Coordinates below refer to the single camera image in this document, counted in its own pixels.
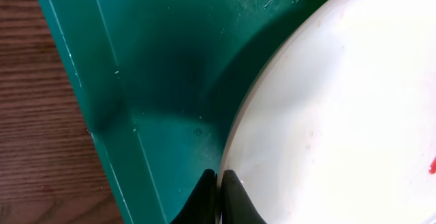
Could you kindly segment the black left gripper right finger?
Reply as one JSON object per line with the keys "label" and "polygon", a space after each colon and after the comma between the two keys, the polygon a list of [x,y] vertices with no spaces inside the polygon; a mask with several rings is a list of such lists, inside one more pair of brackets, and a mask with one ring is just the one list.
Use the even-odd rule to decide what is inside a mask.
{"label": "black left gripper right finger", "polygon": [[226,170],[223,173],[221,213],[223,224],[266,224],[233,170]]}

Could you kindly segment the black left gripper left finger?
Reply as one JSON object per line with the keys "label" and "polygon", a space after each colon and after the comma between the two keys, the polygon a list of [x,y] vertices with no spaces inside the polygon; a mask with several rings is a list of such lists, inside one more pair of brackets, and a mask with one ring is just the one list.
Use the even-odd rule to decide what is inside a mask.
{"label": "black left gripper left finger", "polygon": [[204,170],[185,205],[171,224],[215,224],[215,197],[217,175],[212,169]]}

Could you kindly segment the white plate with red stain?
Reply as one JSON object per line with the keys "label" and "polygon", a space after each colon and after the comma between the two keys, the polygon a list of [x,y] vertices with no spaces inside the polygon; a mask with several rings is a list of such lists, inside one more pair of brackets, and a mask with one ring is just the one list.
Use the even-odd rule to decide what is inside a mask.
{"label": "white plate with red stain", "polygon": [[435,0],[328,0],[249,91],[221,162],[267,223],[434,223]]}

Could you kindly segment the teal plastic tray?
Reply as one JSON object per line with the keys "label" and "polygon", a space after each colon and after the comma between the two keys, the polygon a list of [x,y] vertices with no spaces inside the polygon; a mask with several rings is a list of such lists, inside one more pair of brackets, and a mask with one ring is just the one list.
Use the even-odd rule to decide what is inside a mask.
{"label": "teal plastic tray", "polygon": [[126,223],[169,223],[280,45],[327,0],[38,0]]}

